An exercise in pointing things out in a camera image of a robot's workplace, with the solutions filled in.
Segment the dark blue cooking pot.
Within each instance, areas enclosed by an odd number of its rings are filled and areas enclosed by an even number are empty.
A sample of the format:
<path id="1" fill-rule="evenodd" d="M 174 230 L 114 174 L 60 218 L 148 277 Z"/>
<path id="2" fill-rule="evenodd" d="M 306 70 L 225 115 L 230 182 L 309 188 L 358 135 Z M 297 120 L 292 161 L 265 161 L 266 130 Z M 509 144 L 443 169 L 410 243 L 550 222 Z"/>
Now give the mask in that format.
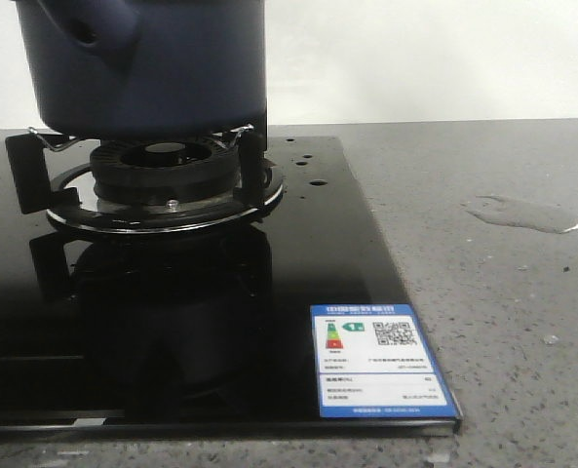
<path id="1" fill-rule="evenodd" d="M 184 137 L 267 107 L 260 1 L 19 1 L 37 107 L 75 137 Z"/>

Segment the black glass gas stove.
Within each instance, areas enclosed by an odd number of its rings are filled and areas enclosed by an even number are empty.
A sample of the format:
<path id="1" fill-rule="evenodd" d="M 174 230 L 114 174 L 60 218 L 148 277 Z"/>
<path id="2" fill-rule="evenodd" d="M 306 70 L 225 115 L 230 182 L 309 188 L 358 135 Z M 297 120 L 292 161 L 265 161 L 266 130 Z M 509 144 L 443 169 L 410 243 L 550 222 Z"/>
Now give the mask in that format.
<path id="1" fill-rule="evenodd" d="M 0 438 L 448 436 L 459 420 L 323 418 L 310 307 L 410 304 L 333 137 L 275 137 L 259 223 L 152 239 L 18 207 L 0 141 Z"/>

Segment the black pot support grate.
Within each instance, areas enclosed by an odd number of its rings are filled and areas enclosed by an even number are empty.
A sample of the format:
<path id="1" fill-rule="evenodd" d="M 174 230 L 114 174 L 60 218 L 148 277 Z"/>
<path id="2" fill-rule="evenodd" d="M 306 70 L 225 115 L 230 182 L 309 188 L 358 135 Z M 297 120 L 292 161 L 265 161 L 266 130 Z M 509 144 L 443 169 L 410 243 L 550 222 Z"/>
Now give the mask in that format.
<path id="1" fill-rule="evenodd" d="M 159 206 L 125 205 L 96 195 L 90 156 L 99 146 L 114 140 L 176 141 L 194 137 L 209 137 L 224 148 L 238 150 L 238 178 L 231 190 L 193 202 L 171 199 Z M 103 139 L 91 151 L 88 163 L 50 177 L 45 154 L 65 152 L 80 142 L 79 136 L 44 134 L 34 128 L 6 138 L 9 165 L 23 214 L 44 212 L 58 229 L 112 236 L 155 236 L 253 221 L 266 216 L 283 196 L 284 177 L 265 156 L 268 143 L 265 114 L 240 126 L 199 135 Z"/>

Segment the blue energy efficiency label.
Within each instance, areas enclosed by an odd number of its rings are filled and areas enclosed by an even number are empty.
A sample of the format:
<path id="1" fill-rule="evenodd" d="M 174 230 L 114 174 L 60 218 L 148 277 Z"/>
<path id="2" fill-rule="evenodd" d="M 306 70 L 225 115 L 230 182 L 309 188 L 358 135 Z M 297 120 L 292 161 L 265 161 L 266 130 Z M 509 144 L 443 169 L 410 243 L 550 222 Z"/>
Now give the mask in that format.
<path id="1" fill-rule="evenodd" d="M 320 416 L 459 420 L 409 304 L 310 307 Z"/>

